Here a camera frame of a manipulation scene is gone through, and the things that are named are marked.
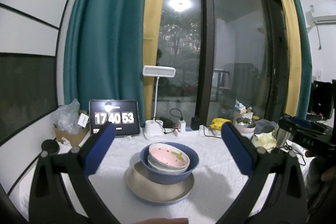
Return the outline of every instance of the power strip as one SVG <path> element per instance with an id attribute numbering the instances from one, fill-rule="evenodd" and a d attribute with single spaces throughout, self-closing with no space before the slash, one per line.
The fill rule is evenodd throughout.
<path id="1" fill-rule="evenodd" d="M 185 131 L 181 132 L 179 130 L 175 130 L 174 135 L 177 137 L 194 137 L 194 136 L 204 136 L 203 134 L 203 126 L 201 130 L 192 130 L 190 127 L 185 127 Z M 205 135 L 209 134 L 209 129 L 207 127 L 204 128 Z"/>
<path id="2" fill-rule="evenodd" d="M 194 136 L 198 136 L 199 132 L 198 132 L 198 130 L 192 130 L 190 127 L 185 127 L 184 132 L 181 132 L 179 130 L 175 130 L 174 134 L 177 137 L 194 137 Z"/>

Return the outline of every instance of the blue bowl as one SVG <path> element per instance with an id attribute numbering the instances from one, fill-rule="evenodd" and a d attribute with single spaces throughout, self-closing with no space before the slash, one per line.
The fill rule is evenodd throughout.
<path id="1" fill-rule="evenodd" d="M 184 153 L 186 153 L 190 159 L 190 164 L 188 169 L 181 173 L 181 174 L 163 174 L 160 173 L 151 167 L 148 166 L 148 160 L 147 157 L 149 155 L 149 146 L 147 145 L 143 150 L 140 152 L 140 159 L 143 163 L 143 165 L 146 167 L 148 171 L 148 177 L 151 181 L 160 183 L 160 184 L 165 184 L 165 185 L 170 185 L 170 184 L 175 184 L 179 183 L 183 180 L 185 180 L 191 172 L 197 167 L 200 159 L 197 155 L 197 153 L 191 149 L 190 147 L 180 144 L 180 143 L 173 143 L 173 142 L 161 142 L 165 144 L 169 144 L 171 146 L 174 146 L 180 150 L 182 150 Z"/>

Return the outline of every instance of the table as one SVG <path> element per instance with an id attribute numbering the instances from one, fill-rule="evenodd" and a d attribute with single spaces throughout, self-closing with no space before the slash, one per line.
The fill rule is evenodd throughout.
<path id="1" fill-rule="evenodd" d="M 195 185 L 188 199 L 170 206 L 153 206 L 139 200 L 127 187 L 125 177 L 128 168 L 139 161 L 140 151 L 151 143 L 142 135 L 130 139 L 116 138 L 96 174 L 89 177 L 90 182 L 106 206 L 122 224 L 156 217 L 187 217 L 190 224 L 216 223 L 242 190 L 248 179 L 247 176 L 239 172 L 226 145 L 219 138 L 176 137 L 173 134 L 167 134 L 165 138 L 165 141 L 188 145 L 199 155 L 199 165 L 193 172 Z M 60 153 L 65 153 L 70 149 L 62 144 L 60 146 Z M 21 213 L 26 219 L 28 218 L 29 190 L 34 170 L 32 169 L 19 184 Z M 86 216 L 68 176 L 62 174 L 62 177 L 75 210 Z M 262 208 L 273 178 L 273 174 L 268 176 L 252 213 Z"/>

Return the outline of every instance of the air conditioner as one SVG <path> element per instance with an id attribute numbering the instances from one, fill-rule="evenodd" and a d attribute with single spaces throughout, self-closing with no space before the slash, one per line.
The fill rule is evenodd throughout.
<path id="1" fill-rule="evenodd" d="M 336 1 L 312 5 L 310 14 L 315 24 L 336 24 Z"/>

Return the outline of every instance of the yellow package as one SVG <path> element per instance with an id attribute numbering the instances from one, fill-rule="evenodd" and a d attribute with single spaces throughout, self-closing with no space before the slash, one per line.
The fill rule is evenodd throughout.
<path id="1" fill-rule="evenodd" d="M 224 119 L 224 118 L 215 118 L 212 120 L 211 125 L 209 125 L 212 129 L 215 130 L 221 130 L 222 129 L 222 125 L 225 122 L 231 122 L 228 119 Z"/>

